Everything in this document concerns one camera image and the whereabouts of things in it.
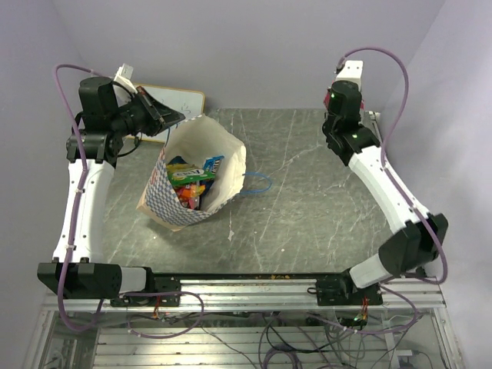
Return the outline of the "blue checkered paper bag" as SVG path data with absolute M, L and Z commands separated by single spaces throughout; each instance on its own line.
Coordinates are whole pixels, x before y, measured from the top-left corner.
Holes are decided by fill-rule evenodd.
M 270 189 L 246 169 L 247 151 L 218 121 L 198 115 L 177 124 L 161 149 L 137 210 L 172 231 L 203 221 L 240 194 Z

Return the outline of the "red pink snack packet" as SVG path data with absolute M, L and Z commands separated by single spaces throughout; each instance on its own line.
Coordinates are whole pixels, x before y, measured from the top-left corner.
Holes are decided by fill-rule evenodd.
M 343 111 L 361 110 L 364 100 L 358 84 L 352 81 L 334 81 L 324 98 L 324 105 L 328 111 L 341 113 Z

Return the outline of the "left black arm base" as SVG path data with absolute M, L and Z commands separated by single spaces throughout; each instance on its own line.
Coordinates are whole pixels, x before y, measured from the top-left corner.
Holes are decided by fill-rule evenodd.
M 138 307 L 165 307 L 176 308 L 180 303 L 180 296 L 176 292 L 181 290 L 181 282 L 176 277 L 157 275 L 151 287 L 145 288 L 142 293 L 160 294 L 160 296 L 129 296 L 123 294 L 110 300 L 114 308 L 138 308 Z

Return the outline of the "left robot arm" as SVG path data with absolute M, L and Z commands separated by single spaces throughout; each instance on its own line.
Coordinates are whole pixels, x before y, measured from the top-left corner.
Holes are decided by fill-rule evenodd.
M 105 201 L 124 137 L 156 136 L 185 117 L 141 86 L 108 77 L 82 80 L 78 94 L 84 127 L 75 128 L 66 143 L 70 185 L 64 224 L 52 261 L 38 266 L 38 279 L 61 298 L 114 299 L 129 292 L 137 304 L 148 305 L 157 294 L 151 269 L 104 261 Z

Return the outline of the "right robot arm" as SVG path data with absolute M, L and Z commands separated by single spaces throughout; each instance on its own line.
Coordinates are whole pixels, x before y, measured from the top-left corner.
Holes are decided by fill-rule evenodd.
M 383 211 L 392 235 L 377 253 L 348 270 L 340 283 L 340 298 L 356 304 L 366 287 L 409 274 L 439 257 L 448 222 L 431 214 L 414 198 L 383 159 L 376 135 L 361 124 L 362 95 L 352 81 L 334 81 L 327 91 L 327 113 L 322 126 L 326 143 L 358 176 Z

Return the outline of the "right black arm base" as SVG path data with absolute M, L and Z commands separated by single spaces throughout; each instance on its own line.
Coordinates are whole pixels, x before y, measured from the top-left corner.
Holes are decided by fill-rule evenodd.
M 380 289 L 376 284 L 367 288 L 357 288 L 350 280 L 338 274 L 330 274 L 317 279 L 307 293 L 316 297 L 319 306 L 369 306 L 383 304 Z

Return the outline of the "small yellow-framed whiteboard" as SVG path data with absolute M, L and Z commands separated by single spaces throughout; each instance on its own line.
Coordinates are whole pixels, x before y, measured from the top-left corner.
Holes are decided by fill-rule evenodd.
M 204 112 L 205 96 L 200 91 L 168 88 L 156 85 L 141 86 L 162 104 L 167 105 L 175 111 L 181 112 L 185 116 L 185 120 L 201 115 Z M 124 92 L 120 88 L 115 88 L 115 92 L 117 92 L 116 95 L 118 96 L 120 103 L 123 104 L 130 101 L 127 92 Z M 144 141 L 160 142 L 164 144 L 177 126 L 178 125 L 175 125 L 154 137 L 143 135 L 142 138 Z

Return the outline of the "green snack packet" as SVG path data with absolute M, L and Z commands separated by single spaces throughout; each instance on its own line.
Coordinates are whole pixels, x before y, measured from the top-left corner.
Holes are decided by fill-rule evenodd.
M 169 165 L 166 169 L 168 180 L 173 187 L 181 187 L 197 181 L 213 180 L 215 177 L 210 171 L 189 164 Z

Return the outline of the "blue candy packet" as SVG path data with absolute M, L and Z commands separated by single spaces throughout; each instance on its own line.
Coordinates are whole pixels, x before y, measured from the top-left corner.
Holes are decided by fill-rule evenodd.
M 206 158 L 203 164 L 203 170 L 215 175 L 223 159 L 224 159 L 224 155 L 218 155 L 218 156 Z

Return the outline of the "orange snack packet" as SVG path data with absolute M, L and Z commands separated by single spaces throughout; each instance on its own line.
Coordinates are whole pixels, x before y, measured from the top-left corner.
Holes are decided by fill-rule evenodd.
M 200 182 L 188 183 L 175 189 L 178 200 L 184 208 L 196 210 L 200 204 L 200 197 L 205 190 L 205 185 Z

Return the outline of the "aluminium rail frame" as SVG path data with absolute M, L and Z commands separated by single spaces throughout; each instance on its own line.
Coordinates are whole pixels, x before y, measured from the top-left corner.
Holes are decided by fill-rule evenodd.
M 319 306 L 307 293 L 330 274 L 163 274 L 177 307 L 65 303 L 49 294 L 27 368 L 462 368 L 441 289 L 376 284 L 383 304 Z

